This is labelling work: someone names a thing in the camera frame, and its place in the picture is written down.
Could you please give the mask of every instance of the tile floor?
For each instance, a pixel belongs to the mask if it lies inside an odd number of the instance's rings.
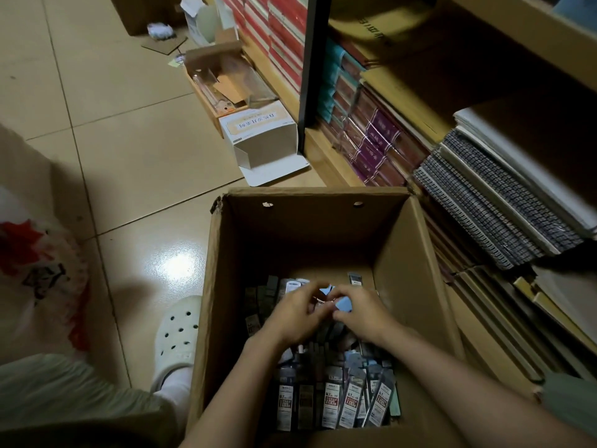
[[[0,122],[53,160],[56,215],[90,261],[91,361],[147,390],[160,315],[202,292],[211,203],[247,184],[174,55],[110,0],[0,0],[0,36]]]

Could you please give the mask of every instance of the gray pants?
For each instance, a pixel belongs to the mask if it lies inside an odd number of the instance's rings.
[[[119,389],[87,363],[46,354],[0,366],[3,448],[168,448],[179,441],[166,400]]]

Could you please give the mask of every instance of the white sock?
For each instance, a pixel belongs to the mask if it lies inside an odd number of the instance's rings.
[[[190,383],[193,368],[186,366],[172,371],[165,379],[162,387],[154,394],[166,399],[174,407],[176,424],[180,432],[184,430],[189,416]]]

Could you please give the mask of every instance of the left hand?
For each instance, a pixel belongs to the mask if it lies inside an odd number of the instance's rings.
[[[276,305],[259,333],[279,340],[284,349],[300,344],[310,337],[319,324],[335,309],[334,302],[326,301],[327,297],[319,290],[327,286],[329,286],[328,283],[312,281],[286,294]],[[309,314],[309,304],[312,307],[313,297],[326,303]]]

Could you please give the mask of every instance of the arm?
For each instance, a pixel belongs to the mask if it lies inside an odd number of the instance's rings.
[[[282,353],[307,339],[331,314],[333,302],[309,314],[309,302],[327,283],[311,282],[286,295],[243,353],[180,448],[251,446],[267,384]]]
[[[473,446],[597,447],[584,432],[411,333],[377,295],[358,286],[338,286],[328,298],[344,295],[353,310],[336,311],[334,319],[404,363]]]

